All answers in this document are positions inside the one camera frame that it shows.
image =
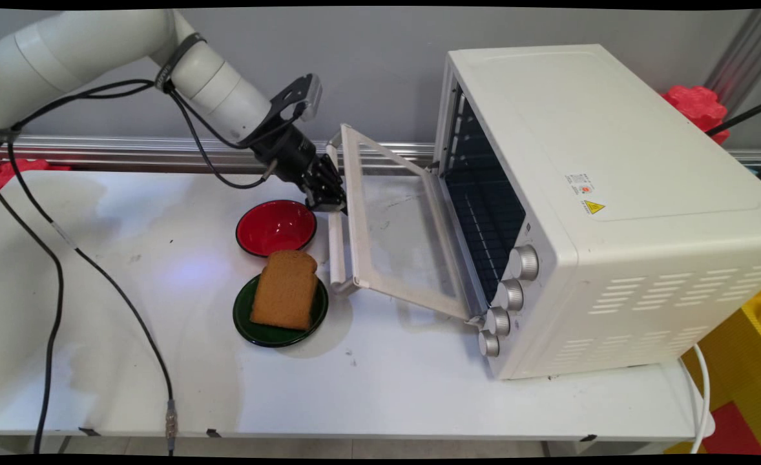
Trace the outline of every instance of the green plate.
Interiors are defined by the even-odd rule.
[[[251,310],[254,308],[254,294],[260,283],[260,275],[254,276],[250,282],[242,286],[240,294],[234,300],[234,326],[248,342],[262,347],[286,347],[297,344],[314,333],[326,317],[328,311],[328,294],[326,286],[318,278],[318,289],[312,298],[312,326],[307,331],[286,329],[285,327],[269,326],[267,324],[251,323]]]

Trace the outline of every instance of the red bowl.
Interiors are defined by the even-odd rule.
[[[236,224],[236,243],[251,255],[301,250],[315,236],[318,218],[303,203],[272,200],[257,205]]]

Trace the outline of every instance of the metal rail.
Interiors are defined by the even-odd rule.
[[[316,141],[318,153],[325,153],[325,141]],[[386,147],[419,167],[433,161],[433,144],[415,142],[381,142]],[[203,141],[211,161],[224,173],[261,174],[266,170],[254,159],[250,150],[234,150],[220,141]],[[761,150],[730,150],[740,163],[758,170]],[[89,138],[88,136],[26,136],[16,141],[16,154],[21,159],[41,159],[56,165],[70,165],[88,171],[150,171],[207,173],[207,167],[194,141],[189,138]],[[0,161],[8,161],[0,151]],[[402,165],[372,150],[362,153],[366,174],[409,176]],[[343,166],[339,151],[339,167]]]

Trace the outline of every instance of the yellow warning sticker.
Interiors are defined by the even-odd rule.
[[[591,215],[596,214],[596,212],[598,212],[600,209],[605,208],[605,206],[601,203],[590,202],[590,200],[585,200],[584,202]]]

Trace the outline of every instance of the white cable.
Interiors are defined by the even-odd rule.
[[[699,368],[702,370],[702,417],[699,421],[699,430],[696,431],[696,438],[691,447],[691,453],[699,451],[702,445],[702,438],[705,436],[705,429],[708,427],[708,410],[711,408],[711,379],[708,377],[708,365],[705,363],[705,356],[698,344],[693,345],[696,351],[696,358],[699,359]]]

